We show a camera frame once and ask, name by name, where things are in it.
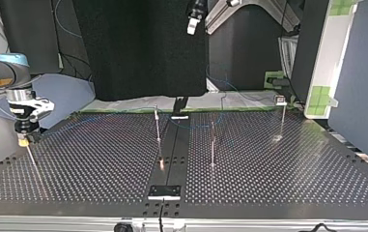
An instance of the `black curtain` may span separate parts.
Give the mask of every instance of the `black curtain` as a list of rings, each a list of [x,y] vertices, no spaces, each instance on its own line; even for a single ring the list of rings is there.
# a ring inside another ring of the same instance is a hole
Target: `black curtain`
[[[97,98],[206,93],[207,38],[186,33],[185,0],[73,0]]]

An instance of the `vertical pin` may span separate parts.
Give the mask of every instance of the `vertical pin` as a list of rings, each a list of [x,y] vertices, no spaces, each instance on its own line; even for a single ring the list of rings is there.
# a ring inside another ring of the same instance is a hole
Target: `vertical pin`
[[[214,131],[214,122],[212,122],[212,147],[211,147],[211,162],[212,162],[212,167],[214,167],[214,143],[215,143],[215,131]]]
[[[286,116],[286,104],[283,106],[283,114],[282,114],[282,127],[285,122],[285,116]]]
[[[160,142],[160,134],[159,134],[159,116],[157,114],[157,105],[154,107],[154,114],[156,116],[156,140]]]
[[[33,157],[33,153],[31,152],[30,146],[27,146],[27,152],[29,153],[31,163],[33,165],[37,166],[36,161],[34,160],[34,157]]]

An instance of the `white bracket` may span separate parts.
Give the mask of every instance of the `white bracket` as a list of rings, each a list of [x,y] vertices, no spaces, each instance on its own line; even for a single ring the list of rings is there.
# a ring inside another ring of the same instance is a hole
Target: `white bracket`
[[[328,102],[328,105],[334,108],[338,107],[338,100],[330,98],[330,101]]]

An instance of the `robotic arm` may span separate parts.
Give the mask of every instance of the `robotic arm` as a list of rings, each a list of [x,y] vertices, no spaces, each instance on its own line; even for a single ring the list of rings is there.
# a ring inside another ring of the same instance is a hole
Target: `robotic arm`
[[[54,109],[54,103],[36,97],[27,58],[23,54],[0,54],[0,90],[6,90],[10,111],[15,116],[18,144],[27,147],[41,139],[39,121]]]

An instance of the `perforated metal table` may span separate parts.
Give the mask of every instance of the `perforated metal table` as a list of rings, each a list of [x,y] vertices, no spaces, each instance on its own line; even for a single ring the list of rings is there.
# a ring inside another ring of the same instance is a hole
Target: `perforated metal table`
[[[311,120],[262,111],[159,122],[160,144],[153,114],[62,122],[33,148],[37,168],[24,153],[0,161],[0,216],[368,220],[368,164]],[[181,186],[181,200],[161,211],[153,185]]]

